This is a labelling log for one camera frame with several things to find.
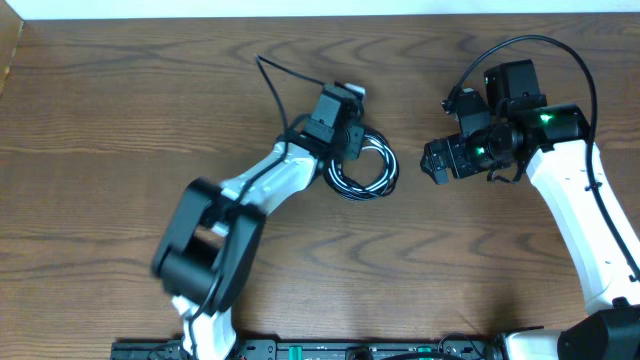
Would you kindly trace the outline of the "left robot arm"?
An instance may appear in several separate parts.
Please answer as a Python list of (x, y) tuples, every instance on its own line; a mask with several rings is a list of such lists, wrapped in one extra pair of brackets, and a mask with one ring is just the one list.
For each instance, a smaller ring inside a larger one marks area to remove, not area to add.
[(366, 91), (325, 84), (310, 114), (287, 127), (269, 155), (218, 185), (192, 181), (152, 258), (151, 272), (183, 319), (189, 359), (224, 359), (234, 348), (231, 307), (245, 287), (268, 215), (306, 189), (334, 156), (354, 159), (364, 140)]

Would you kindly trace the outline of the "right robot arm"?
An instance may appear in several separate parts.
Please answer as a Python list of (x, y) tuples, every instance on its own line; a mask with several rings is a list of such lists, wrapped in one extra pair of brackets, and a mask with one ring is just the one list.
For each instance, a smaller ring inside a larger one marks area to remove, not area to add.
[(639, 241), (587, 146), (589, 125), (575, 104), (550, 106), (530, 60), (484, 73), (486, 93), (457, 94), (457, 134), (426, 143), (420, 166), (437, 184), (510, 165), (549, 207), (576, 268), (587, 316), (567, 330), (523, 329), (486, 346), (487, 359), (636, 359), (639, 283), (629, 265)]

